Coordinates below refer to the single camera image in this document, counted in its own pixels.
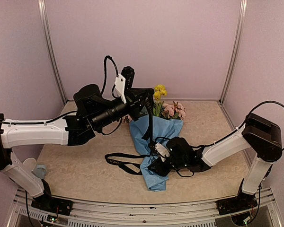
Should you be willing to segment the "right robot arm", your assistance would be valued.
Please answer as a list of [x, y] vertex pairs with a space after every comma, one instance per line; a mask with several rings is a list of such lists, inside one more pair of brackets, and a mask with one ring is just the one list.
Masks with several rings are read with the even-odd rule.
[[234, 208], [242, 210], [255, 198], [262, 181], [284, 151], [280, 127], [254, 114], [253, 111], [246, 115], [240, 126], [212, 144], [194, 147], [182, 137], [169, 139], [165, 146], [157, 143], [155, 153], [159, 157], [148, 166], [148, 169], [161, 176], [168, 175], [171, 170], [179, 171], [183, 168], [193, 174], [204, 172], [248, 148], [256, 152], [256, 157], [240, 184], [237, 196], [232, 200]]

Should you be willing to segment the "blue wrapping paper sheet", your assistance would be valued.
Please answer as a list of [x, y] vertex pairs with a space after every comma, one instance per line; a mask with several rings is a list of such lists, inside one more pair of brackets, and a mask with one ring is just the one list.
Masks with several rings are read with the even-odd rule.
[[160, 176], [148, 169], [148, 166], [160, 158], [156, 154], [155, 145], [160, 143], [166, 146], [168, 139], [177, 137], [183, 128], [184, 122], [182, 120], [166, 120], [160, 117], [153, 117], [153, 143], [149, 139], [143, 139], [143, 136], [149, 127], [149, 117], [147, 115], [139, 118], [137, 121], [130, 121], [129, 130], [136, 151], [140, 155], [146, 155], [141, 163], [140, 170], [142, 172], [147, 189], [153, 192], [162, 192], [166, 190], [166, 182], [168, 176]]

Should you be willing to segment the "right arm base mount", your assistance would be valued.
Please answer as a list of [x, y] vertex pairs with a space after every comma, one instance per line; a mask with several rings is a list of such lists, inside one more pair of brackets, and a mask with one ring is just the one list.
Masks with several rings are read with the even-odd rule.
[[219, 215], [226, 215], [231, 213], [236, 213], [239, 211], [248, 210], [258, 206], [258, 202], [255, 196], [251, 197], [230, 197], [226, 199], [221, 199], [216, 202]]

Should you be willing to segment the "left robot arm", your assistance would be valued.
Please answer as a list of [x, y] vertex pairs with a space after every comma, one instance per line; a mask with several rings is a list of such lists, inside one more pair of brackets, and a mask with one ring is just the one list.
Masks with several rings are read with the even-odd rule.
[[113, 100], [103, 98], [104, 88], [96, 84], [82, 87], [73, 96], [77, 109], [51, 120], [12, 120], [0, 113], [0, 172], [25, 189], [46, 210], [53, 210], [57, 200], [51, 195], [48, 183], [34, 176], [12, 148], [44, 144], [79, 146], [127, 115], [138, 120], [143, 108], [152, 116], [154, 90], [134, 88], [134, 75], [134, 69], [129, 66], [116, 72], [113, 90], [117, 95]]

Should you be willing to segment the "pale pink fake flower stem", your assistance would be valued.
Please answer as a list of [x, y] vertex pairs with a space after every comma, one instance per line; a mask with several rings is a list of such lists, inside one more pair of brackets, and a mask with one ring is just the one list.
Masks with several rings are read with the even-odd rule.
[[163, 103], [162, 108], [161, 115], [165, 119], [184, 120], [186, 117], [185, 108], [179, 102], [173, 101], [172, 104]]

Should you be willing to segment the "yellow fake flower stem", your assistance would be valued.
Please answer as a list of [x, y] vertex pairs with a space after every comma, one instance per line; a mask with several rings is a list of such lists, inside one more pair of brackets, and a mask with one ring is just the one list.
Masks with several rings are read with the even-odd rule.
[[164, 85], [159, 84], [155, 86], [155, 93], [154, 93], [154, 109], [153, 114], [154, 116], [159, 117], [161, 113], [161, 108], [163, 105], [162, 98], [167, 96], [168, 92]]

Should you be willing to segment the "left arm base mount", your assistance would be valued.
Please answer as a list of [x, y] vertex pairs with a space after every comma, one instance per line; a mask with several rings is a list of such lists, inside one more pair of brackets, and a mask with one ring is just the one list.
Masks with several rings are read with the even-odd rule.
[[56, 197], [48, 197], [44, 194], [37, 198], [33, 198], [31, 206], [39, 210], [69, 216], [73, 207], [73, 201]]

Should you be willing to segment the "black printed ribbon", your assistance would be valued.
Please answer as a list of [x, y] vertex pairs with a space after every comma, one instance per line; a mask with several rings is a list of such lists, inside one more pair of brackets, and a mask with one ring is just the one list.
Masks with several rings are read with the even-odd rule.
[[[145, 132], [145, 134], [142, 136], [142, 139], [147, 141], [149, 140], [149, 148], [151, 151], [154, 150], [154, 140], [153, 140], [153, 106], [154, 101], [153, 97], [150, 95], [146, 95], [144, 106], [146, 107], [146, 110], [148, 112], [148, 121], [149, 125]], [[120, 169], [124, 170], [125, 172], [131, 174], [131, 175], [142, 175], [141, 171], [141, 165], [138, 163], [132, 163], [132, 162], [126, 162], [126, 161], [119, 161], [114, 160], [111, 157], [124, 157], [124, 158], [131, 158], [131, 159], [139, 159], [139, 158], [145, 158], [149, 157], [150, 155], [133, 155], [133, 154], [125, 154], [125, 153], [111, 153], [105, 155], [105, 160], [107, 163], [111, 165], [118, 166]]]

